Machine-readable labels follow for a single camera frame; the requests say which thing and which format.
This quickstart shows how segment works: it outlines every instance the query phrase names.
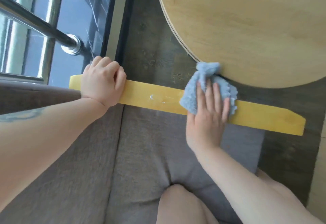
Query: round wooden table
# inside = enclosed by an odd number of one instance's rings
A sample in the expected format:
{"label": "round wooden table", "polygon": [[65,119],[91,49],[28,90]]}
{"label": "round wooden table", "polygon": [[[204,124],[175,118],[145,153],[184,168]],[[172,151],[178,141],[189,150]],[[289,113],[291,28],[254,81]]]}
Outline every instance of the round wooden table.
{"label": "round wooden table", "polygon": [[181,45],[222,75],[267,88],[326,76],[326,0],[160,0]]}

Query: person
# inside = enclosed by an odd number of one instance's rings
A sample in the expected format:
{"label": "person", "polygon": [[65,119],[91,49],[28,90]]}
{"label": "person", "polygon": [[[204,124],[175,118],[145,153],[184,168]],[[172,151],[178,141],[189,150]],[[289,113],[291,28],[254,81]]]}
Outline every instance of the person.
{"label": "person", "polygon": [[[0,116],[0,211],[118,103],[125,80],[117,62],[96,57],[84,70],[79,100]],[[217,84],[208,81],[206,93],[198,85],[197,100],[198,113],[187,117],[187,143],[244,224],[322,223],[285,186],[262,171],[250,173],[220,148],[230,104],[222,103]],[[157,224],[165,223],[218,221],[195,195],[172,185],[158,206]]]}

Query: leg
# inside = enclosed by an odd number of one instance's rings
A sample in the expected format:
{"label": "leg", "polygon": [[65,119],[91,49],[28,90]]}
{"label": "leg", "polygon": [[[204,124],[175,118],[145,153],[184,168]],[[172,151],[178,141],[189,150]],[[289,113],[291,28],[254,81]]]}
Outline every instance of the leg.
{"label": "leg", "polygon": [[207,206],[181,185],[165,190],[158,205],[156,224],[218,224]]}
{"label": "leg", "polygon": [[290,199],[291,201],[295,202],[296,204],[299,204],[300,206],[302,206],[304,208],[304,206],[300,202],[300,200],[285,185],[282,185],[281,183],[273,180],[270,176],[267,175],[267,173],[260,170],[259,168],[257,169],[256,176],[259,177],[266,184],[268,184],[270,187],[272,187],[275,191],[280,193],[282,196]]}

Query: hand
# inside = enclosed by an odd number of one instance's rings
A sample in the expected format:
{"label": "hand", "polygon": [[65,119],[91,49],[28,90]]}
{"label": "hand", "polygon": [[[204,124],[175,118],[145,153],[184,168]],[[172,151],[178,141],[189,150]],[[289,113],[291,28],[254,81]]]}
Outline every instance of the hand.
{"label": "hand", "polygon": [[230,110],[230,98],[222,104],[221,94],[217,83],[207,80],[207,90],[204,93],[197,84],[196,115],[188,112],[186,138],[189,147],[198,155],[207,150],[219,147],[225,124]]}
{"label": "hand", "polygon": [[109,57],[97,56],[86,66],[81,78],[82,98],[91,98],[101,103],[105,111],[116,105],[121,97],[126,73],[118,62]]}

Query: beige floor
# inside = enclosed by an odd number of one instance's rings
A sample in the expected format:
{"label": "beige floor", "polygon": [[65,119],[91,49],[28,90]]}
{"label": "beige floor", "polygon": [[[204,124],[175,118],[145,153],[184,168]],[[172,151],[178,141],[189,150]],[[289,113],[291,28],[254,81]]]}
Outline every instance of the beige floor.
{"label": "beige floor", "polygon": [[326,117],[320,139],[307,209],[326,223]]}

